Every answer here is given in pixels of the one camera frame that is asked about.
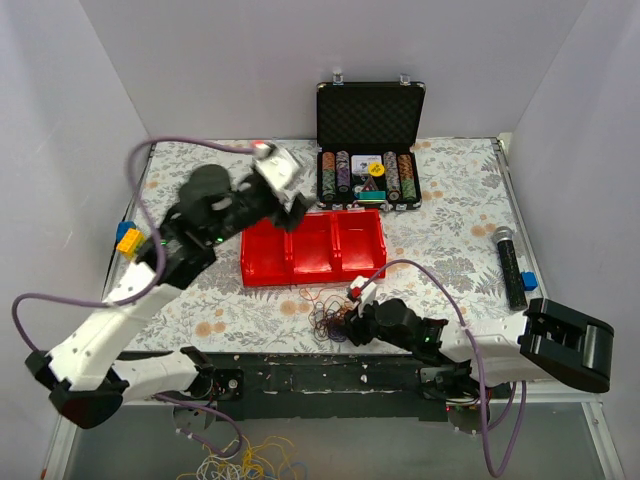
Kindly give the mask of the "red plastic compartment tray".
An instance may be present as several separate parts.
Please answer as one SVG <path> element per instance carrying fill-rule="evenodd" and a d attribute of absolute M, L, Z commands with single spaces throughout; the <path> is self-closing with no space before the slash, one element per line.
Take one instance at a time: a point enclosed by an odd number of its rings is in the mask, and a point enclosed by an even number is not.
<path fill-rule="evenodd" d="M 309 213 L 291 233 L 263 220 L 241 238 L 246 287 L 350 282 L 373 275 L 386 262 L 382 224 L 374 210 Z"/>

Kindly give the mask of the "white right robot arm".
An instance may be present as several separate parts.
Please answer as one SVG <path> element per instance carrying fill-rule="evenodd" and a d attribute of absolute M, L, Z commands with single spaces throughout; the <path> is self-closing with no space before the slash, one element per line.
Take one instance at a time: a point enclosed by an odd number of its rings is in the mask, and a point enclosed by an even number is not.
<path fill-rule="evenodd" d="M 498 320 L 436 320 L 418 316 L 402 300 L 373 301 L 344 317 L 344 335 L 356 346 L 380 340 L 430 367 L 464 364 L 454 389 L 475 397 L 486 387 L 555 379 L 576 390 L 610 389 L 614 328 L 544 298 Z"/>

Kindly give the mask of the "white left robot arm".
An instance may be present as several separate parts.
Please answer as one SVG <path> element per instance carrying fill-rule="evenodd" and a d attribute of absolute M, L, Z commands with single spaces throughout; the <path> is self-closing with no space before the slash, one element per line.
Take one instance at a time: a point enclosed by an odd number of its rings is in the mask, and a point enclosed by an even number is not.
<path fill-rule="evenodd" d="M 287 232 L 302 221 L 311 202 L 289 201 L 297 167 L 254 165 L 232 187 L 227 170 L 210 164 L 195 169 L 178 190 L 160 225 L 160 240 L 147 240 L 99 308 L 49 352 L 32 352 L 25 364 L 50 392 L 55 409 L 73 424 L 94 428 L 126 402 L 165 392 L 207 397 L 215 369 L 195 347 L 162 356 L 122 361 L 130 341 L 168 303 L 216 260 L 215 248 L 268 218 Z"/>

